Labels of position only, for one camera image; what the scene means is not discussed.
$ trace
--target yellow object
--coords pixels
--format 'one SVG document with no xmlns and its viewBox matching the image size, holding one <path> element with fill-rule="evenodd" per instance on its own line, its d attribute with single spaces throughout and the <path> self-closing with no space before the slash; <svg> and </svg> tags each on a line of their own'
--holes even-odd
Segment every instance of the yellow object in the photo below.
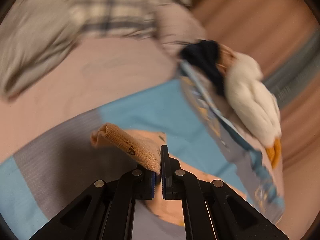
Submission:
<svg viewBox="0 0 320 240">
<path fill-rule="evenodd" d="M 274 169 L 280 160 L 281 157 L 281 142 L 280 139 L 276 139 L 273 147 L 266 148 L 266 152 L 268 154 L 268 158 L 271 162 L 271 166 Z"/>
</svg>

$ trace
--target metal screw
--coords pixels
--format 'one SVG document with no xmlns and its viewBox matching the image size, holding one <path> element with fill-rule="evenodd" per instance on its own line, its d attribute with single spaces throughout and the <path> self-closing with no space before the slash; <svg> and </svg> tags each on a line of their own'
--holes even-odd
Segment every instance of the metal screw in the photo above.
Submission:
<svg viewBox="0 0 320 240">
<path fill-rule="evenodd" d="M 97 180 L 95 183 L 94 183 L 94 186 L 95 187 L 102 187 L 104 185 L 104 181 L 103 180 Z"/>
<path fill-rule="evenodd" d="M 213 182 L 213 185 L 215 185 L 216 187 L 222 187 L 223 186 L 223 182 L 222 182 L 222 180 L 215 180 L 214 182 Z"/>
<path fill-rule="evenodd" d="M 175 173 L 176 173 L 176 175 L 178 175 L 178 176 L 183 176 L 184 174 L 186 174 L 184 170 L 176 170 Z"/>
<path fill-rule="evenodd" d="M 133 170 L 132 171 L 133 176 L 140 176 L 141 174 L 142 174 L 142 171 L 140 171 L 140 170 Z"/>
</svg>

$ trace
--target checkered cloth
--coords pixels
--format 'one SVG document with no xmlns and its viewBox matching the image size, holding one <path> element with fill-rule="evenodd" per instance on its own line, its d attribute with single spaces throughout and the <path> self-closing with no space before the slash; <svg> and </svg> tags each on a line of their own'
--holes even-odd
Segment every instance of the checkered cloth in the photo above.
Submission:
<svg viewBox="0 0 320 240">
<path fill-rule="evenodd" d="M 70 0 L 85 16 L 85 36 L 153 36 L 154 11 L 170 0 Z"/>
</svg>

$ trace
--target blue fabric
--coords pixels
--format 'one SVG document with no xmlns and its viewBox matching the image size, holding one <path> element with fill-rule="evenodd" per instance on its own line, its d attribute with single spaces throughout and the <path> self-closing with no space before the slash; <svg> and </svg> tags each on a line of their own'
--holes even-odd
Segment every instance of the blue fabric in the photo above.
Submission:
<svg viewBox="0 0 320 240">
<path fill-rule="evenodd" d="M 184 99 L 179 80 L 121 98 L 98 111 L 104 122 L 115 123 L 122 129 L 165 132 L 171 154 L 247 194 L 236 175 L 236 166 L 227 162 Z"/>
<path fill-rule="evenodd" d="M 0 213 L 19 240 L 29 240 L 48 222 L 13 157 L 0 165 Z"/>
</svg>

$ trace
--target black cloth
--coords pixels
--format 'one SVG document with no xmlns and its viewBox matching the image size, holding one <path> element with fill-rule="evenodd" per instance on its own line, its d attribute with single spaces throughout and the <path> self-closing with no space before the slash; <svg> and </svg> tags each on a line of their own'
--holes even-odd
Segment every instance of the black cloth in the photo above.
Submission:
<svg viewBox="0 0 320 240">
<path fill-rule="evenodd" d="M 225 97 L 223 76 L 216 67 L 220 50 L 216 41 L 203 41 L 186 46 L 180 55 L 191 65 L 199 67 L 217 88 L 217 94 Z"/>
</svg>

